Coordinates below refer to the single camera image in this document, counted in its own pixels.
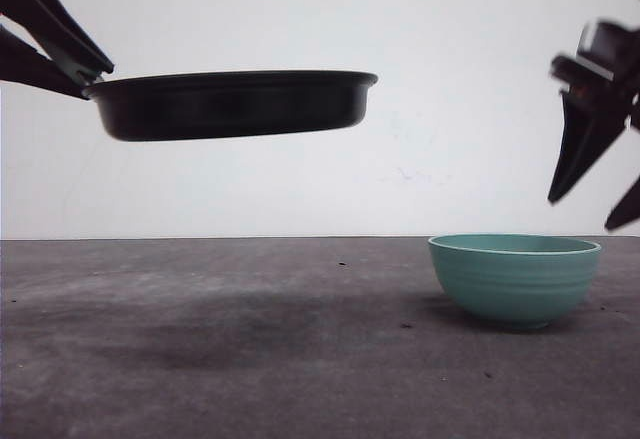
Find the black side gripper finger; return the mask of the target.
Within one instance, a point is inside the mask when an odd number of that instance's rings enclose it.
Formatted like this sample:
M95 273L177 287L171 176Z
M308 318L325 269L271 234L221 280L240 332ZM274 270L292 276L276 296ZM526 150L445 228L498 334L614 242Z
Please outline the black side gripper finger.
M93 84L93 41L82 31L39 27L29 34L41 54L6 27L1 27L1 80L86 100Z
M65 74L113 72L114 64L59 0L1 0L1 13L26 29Z

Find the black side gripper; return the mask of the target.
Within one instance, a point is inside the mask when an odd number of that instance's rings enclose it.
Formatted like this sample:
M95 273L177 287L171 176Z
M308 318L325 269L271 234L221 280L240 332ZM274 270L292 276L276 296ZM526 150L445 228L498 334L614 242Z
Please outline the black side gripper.
M590 23L575 54L556 55L550 73L574 93L561 92L564 129L547 196L555 204L620 136L626 120L639 127L639 30L605 20ZM639 190L630 189L609 214L605 229L638 218Z

